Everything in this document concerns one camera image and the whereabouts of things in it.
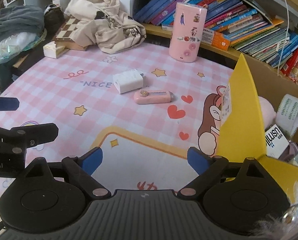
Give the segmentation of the pink plush toy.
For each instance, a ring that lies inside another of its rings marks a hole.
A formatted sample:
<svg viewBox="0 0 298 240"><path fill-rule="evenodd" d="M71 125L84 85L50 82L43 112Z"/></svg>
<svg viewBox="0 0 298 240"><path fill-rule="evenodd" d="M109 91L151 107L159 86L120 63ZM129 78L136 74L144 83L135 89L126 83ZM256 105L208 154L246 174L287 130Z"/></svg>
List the pink plush toy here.
<svg viewBox="0 0 298 240"><path fill-rule="evenodd" d="M276 112L272 106L272 104L265 98L259 96L259 103L261 108L261 114L263 117L264 129L268 129L271 125L273 125L276 119Z"/></svg>

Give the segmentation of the pink checkered desk mat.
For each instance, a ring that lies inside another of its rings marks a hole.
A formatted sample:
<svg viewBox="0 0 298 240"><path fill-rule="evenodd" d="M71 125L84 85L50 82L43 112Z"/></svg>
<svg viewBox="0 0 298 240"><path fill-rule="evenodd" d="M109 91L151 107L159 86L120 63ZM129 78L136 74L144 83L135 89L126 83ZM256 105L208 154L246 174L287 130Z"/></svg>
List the pink checkered desk mat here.
<svg viewBox="0 0 298 240"><path fill-rule="evenodd" d="M132 69L144 75L147 89L168 90L174 101L139 105L133 92L120 94L113 75ZM181 63L166 47L148 43L117 55L68 51L40 60L4 92L20 107L0 112L0 127L58 126L57 139L30 148L27 161L60 161L100 147L93 177L110 191L179 190L197 175L186 156L198 145L204 102L220 94L231 72L204 58Z"/></svg>

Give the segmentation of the purple blue toy car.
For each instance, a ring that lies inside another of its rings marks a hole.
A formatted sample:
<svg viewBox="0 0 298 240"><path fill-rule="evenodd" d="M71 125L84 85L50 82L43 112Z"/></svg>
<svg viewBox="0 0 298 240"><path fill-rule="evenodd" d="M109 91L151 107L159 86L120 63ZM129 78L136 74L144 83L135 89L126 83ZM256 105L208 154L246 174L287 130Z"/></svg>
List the purple blue toy car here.
<svg viewBox="0 0 298 240"><path fill-rule="evenodd" d="M298 142L290 142L278 159L298 167Z"/></svg>

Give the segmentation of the wooden chess board box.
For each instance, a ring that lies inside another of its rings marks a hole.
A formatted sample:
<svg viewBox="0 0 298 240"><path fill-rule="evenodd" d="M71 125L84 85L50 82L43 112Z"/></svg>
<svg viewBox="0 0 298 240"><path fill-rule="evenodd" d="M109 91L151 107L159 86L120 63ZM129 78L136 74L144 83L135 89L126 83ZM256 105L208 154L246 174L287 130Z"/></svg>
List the wooden chess board box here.
<svg viewBox="0 0 298 240"><path fill-rule="evenodd" d="M78 45L70 38L70 35L76 30L79 20L74 17L67 19L56 32L52 41L43 46L45 57L58 59L68 50L86 51L87 46Z"/></svg>

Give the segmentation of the clear packing tape roll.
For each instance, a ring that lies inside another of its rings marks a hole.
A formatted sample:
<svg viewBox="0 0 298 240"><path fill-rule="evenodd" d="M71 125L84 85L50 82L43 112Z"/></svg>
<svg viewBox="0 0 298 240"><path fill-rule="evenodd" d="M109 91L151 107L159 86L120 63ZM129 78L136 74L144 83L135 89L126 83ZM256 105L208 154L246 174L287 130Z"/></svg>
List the clear packing tape roll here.
<svg viewBox="0 0 298 240"><path fill-rule="evenodd" d="M292 138L298 129L298 98L290 94L283 97L276 115L276 125Z"/></svg>

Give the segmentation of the pink sticker-covered cylinder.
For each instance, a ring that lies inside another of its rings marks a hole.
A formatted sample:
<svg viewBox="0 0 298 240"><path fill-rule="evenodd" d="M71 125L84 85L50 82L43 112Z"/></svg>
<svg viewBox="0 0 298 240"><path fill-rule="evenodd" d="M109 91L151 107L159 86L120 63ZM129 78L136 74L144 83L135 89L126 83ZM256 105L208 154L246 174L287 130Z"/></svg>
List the pink sticker-covered cylinder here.
<svg viewBox="0 0 298 240"><path fill-rule="evenodd" d="M169 47L170 57L186 63L196 60L206 15L207 9L204 7L183 2L177 3Z"/></svg>

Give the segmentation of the grey folded garment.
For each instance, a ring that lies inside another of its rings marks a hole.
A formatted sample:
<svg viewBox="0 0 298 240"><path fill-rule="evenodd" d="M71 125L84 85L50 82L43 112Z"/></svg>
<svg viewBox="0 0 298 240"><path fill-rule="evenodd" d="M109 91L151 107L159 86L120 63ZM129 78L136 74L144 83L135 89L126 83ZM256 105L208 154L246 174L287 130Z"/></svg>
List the grey folded garment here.
<svg viewBox="0 0 298 240"><path fill-rule="evenodd" d="M41 34L44 30L44 11L36 6L21 5L0 11L0 42L18 33Z"/></svg>

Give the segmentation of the row of books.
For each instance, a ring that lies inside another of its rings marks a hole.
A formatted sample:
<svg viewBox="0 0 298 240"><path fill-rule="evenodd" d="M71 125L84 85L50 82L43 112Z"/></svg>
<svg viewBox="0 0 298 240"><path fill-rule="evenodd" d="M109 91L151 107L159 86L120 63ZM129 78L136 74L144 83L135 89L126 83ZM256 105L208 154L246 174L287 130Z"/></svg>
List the row of books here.
<svg viewBox="0 0 298 240"><path fill-rule="evenodd" d="M213 50L244 53L298 82L298 0L142 0L133 16L162 34L180 2L207 9L202 42Z"/></svg>

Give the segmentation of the yellow cardboard box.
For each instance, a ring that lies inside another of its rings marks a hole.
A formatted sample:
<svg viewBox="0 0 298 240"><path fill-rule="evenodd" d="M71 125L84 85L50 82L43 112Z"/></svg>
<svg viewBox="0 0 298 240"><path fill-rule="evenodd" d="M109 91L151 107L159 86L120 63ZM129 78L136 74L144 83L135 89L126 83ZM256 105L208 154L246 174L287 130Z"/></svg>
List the yellow cardboard box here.
<svg viewBox="0 0 298 240"><path fill-rule="evenodd" d="M298 167L266 155L265 129L259 97L267 99L278 109L286 94L298 98L298 85L279 76L271 67L240 55L223 95L224 111L217 154L232 162L246 157L257 159L284 190L291 202L295 201L294 184L298 182ZM298 142L298 129L293 140Z"/></svg>

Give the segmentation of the beige hoodie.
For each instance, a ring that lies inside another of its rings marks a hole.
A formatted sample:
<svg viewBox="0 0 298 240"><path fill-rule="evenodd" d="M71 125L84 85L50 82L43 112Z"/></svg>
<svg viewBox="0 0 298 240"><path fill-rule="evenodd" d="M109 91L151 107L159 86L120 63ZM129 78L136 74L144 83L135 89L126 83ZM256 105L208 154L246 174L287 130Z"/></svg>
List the beige hoodie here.
<svg viewBox="0 0 298 240"><path fill-rule="evenodd" d="M120 0L70 0L65 14L79 23L70 39L82 47L96 44L116 54L142 44L145 27L120 9Z"/></svg>

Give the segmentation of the white charger plug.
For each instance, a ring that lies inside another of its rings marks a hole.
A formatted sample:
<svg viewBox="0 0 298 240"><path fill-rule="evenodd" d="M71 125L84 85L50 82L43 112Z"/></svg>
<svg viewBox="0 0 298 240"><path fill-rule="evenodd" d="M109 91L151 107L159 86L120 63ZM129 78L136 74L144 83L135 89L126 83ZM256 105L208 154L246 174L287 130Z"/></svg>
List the white charger plug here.
<svg viewBox="0 0 298 240"><path fill-rule="evenodd" d="M124 94L143 87L143 74L136 69L114 74L113 85L120 94Z"/></svg>

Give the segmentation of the pink utility knife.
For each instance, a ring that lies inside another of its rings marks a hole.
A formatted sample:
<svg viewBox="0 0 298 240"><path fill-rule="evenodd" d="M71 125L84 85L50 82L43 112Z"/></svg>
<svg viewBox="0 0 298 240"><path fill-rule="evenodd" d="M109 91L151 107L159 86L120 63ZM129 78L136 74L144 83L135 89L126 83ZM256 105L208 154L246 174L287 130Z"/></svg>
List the pink utility knife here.
<svg viewBox="0 0 298 240"><path fill-rule="evenodd" d="M169 103L174 100L174 94L168 90L146 90L141 89L135 92L134 101L138 105L156 103Z"/></svg>

